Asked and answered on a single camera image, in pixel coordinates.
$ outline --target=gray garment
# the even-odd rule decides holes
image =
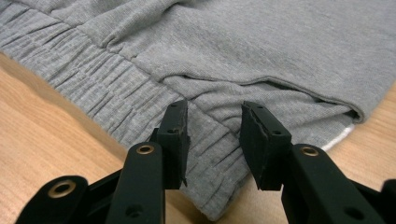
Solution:
[[[189,100],[182,189],[214,220],[248,174],[240,105],[266,105],[293,143],[329,144],[396,78],[396,1],[0,1],[0,50],[126,148]]]

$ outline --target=wood grain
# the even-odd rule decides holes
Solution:
[[[396,85],[372,117],[330,151],[345,174],[380,189],[396,177]],[[0,223],[15,222],[36,191],[60,175],[90,183],[118,170],[126,151],[45,81],[0,55]],[[180,192],[166,192],[167,223],[209,223]],[[217,223],[286,223],[279,192],[250,178]]]

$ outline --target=wooden surface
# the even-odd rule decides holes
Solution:
[[[329,154],[350,178],[379,190],[396,178],[396,84],[370,119]],[[36,191],[60,175],[90,183],[126,156],[114,139],[45,81],[0,54],[0,223],[15,222]],[[209,223],[180,192],[166,192],[167,223]],[[217,223],[286,223],[279,192],[250,178]]]

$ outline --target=brass ring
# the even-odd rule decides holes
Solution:
[[[147,155],[153,151],[154,151],[154,147],[149,146],[149,145],[141,146],[136,150],[137,153],[142,154],[142,155]]]
[[[71,193],[74,189],[76,188],[76,183],[72,180],[63,180],[56,185],[54,185],[50,190],[49,190],[49,196],[51,198],[62,198],[66,196],[67,194]]]
[[[319,152],[318,152],[316,149],[312,148],[312,147],[302,147],[302,148],[301,148],[301,151],[302,151],[306,156],[315,157],[315,156],[318,156],[318,155],[319,155]]]

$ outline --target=gray cloth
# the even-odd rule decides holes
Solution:
[[[248,174],[241,103],[318,147],[365,121],[396,78],[396,1],[1,0],[0,50],[125,148],[187,99],[182,190],[214,220]]]

